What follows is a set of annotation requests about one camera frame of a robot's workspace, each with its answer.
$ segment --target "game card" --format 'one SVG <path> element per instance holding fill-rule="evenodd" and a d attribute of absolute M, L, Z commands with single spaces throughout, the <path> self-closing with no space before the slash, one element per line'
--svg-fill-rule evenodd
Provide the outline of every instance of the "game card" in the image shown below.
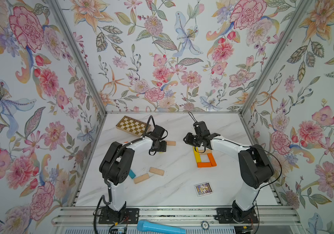
<path fill-rule="evenodd" d="M 209 182 L 200 183 L 199 185 L 195 185 L 195 191 L 197 192 L 197 195 L 199 197 L 213 193 L 213 190 Z"/>

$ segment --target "marble surface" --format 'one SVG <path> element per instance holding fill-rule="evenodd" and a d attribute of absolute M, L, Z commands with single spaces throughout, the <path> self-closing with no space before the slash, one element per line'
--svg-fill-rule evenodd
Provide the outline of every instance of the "marble surface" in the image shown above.
<path fill-rule="evenodd" d="M 102 194 L 107 197 L 107 187 L 99 172 L 110 144 L 136 139 L 115 127 L 124 115 L 147 122 L 150 114 L 109 114 L 81 187 L 76 206 L 96 206 Z M 211 133 L 219 133 L 229 140 L 250 144 L 237 114 L 194 114 L 198 121 L 205 121 Z M 136 176 L 148 173 L 150 167 L 165 171 L 164 176 L 149 173 L 150 178 L 138 184 L 128 176 L 123 182 L 127 206 L 224 206 L 231 205 L 242 185 L 239 163 L 231 156 L 213 151 L 216 167 L 197 168 L 193 148 L 183 142 L 188 132 L 194 133 L 193 120 L 187 113 L 153 114 L 156 125 L 168 131 L 165 140 L 176 141 L 167 146 L 167 152 L 150 156 L 148 152 L 134 155 L 131 169 Z M 209 161 L 201 156 L 202 162 Z M 195 186 L 210 182 L 213 193 L 198 197 Z M 269 186 L 259 193 L 258 205 L 277 205 Z"/>

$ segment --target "chessboard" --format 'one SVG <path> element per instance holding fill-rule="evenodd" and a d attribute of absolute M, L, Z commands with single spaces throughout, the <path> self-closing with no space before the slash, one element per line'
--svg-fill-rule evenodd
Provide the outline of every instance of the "chessboard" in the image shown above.
<path fill-rule="evenodd" d="M 123 119 L 121 119 L 120 122 L 116 125 L 116 127 L 117 129 L 120 129 L 124 132 L 141 137 L 142 134 L 145 132 L 146 123 L 141 122 L 137 119 L 132 119 L 128 116 L 124 116 Z M 146 132 L 150 130 L 150 127 L 151 126 L 149 124 Z"/>

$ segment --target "floral wallpaper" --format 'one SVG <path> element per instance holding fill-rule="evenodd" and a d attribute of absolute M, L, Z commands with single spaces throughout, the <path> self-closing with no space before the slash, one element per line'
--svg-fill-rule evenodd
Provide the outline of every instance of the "floral wallpaper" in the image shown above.
<path fill-rule="evenodd" d="M 48 5 L 0 0 L 0 233 L 51 231 L 102 119 Z"/>
<path fill-rule="evenodd" d="M 334 0 L 314 0 L 245 114 L 272 152 L 281 199 L 307 233 L 334 234 Z"/>
<path fill-rule="evenodd" d="M 59 2 L 110 112 L 239 110 L 298 3 Z"/>

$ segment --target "beige wooden block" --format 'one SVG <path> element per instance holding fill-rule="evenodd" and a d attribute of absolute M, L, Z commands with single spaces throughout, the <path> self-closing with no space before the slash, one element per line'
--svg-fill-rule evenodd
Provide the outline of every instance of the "beige wooden block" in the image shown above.
<path fill-rule="evenodd" d="M 167 145 L 176 146 L 176 142 L 174 142 L 174 141 L 166 140 L 166 143 L 167 143 Z"/>
<path fill-rule="evenodd" d="M 203 152 L 204 150 L 198 150 L 198 152 L 200 153 L 200 155 L 203 155 L 203 154 L 208 154 L 208 153 L 212 153 L 212 150 L 211 149 L 206 149 L 205 152 Z"/>
<path fill-rule="evenodd" d="M 158 168 L 154 168 L 154 167 L 151 167 L 150 170 L 149 170 L 149 172 L 153 173 L 153 174 L 160 175 L 160 176 L 164 175 L 164 171 L 163 170 L 158 169 Z"/>
<path fill-rule="evenodd" d="M 147 180 L 148 178 L 149 178 L 149 174 L 146 173 L 146 174 L 143 174 L 143 175 L 141 175 L 139 177 L 134 178 L 133 182 L 135 184 L 137 184 L 137 183 L 143 182 L 144 180 Z"/>

